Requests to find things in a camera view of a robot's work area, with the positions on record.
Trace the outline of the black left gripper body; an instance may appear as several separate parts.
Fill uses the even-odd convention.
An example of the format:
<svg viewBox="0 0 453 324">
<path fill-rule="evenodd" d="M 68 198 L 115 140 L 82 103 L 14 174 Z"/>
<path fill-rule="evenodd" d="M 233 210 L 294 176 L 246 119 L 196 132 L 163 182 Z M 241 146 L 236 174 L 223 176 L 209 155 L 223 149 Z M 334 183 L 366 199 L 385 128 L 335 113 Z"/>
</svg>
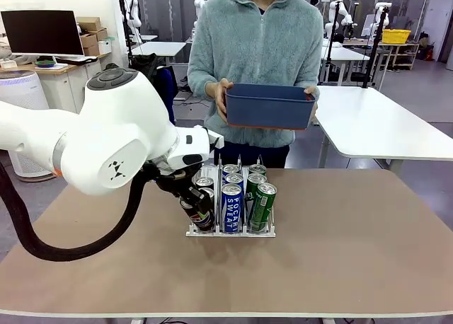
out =
<svg viewBox="0 0 453 324">
<path fill-rule="evenodd" d="M 170 192 L 175 197 L 196 197 L 199 195 L 193 183 L 193 177 L 199 171 L 199 164 L 194 164 L 174 171 L 169 175 L 163 175 L 152 162 L 146 162 L 142 166 L 148 181 L 153 180 L 158 187 Z"/>
</svg>

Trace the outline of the person's right hand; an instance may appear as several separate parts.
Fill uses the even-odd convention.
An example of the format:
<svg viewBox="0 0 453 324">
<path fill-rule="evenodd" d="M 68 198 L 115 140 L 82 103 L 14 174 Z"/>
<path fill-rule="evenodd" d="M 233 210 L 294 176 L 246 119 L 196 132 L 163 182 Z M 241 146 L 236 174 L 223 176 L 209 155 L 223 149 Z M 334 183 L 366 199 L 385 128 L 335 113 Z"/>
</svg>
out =
<svg viewBox="0 0 453 324">
<path fill-rule="evenodd" d="M 223 78 L 214 85 L 214 98 L 217 106 L 217 112 L 224 122 L 227 122 L 227 107 L 225 93 L 233 87 L 233 83 Z"/>
</svg>

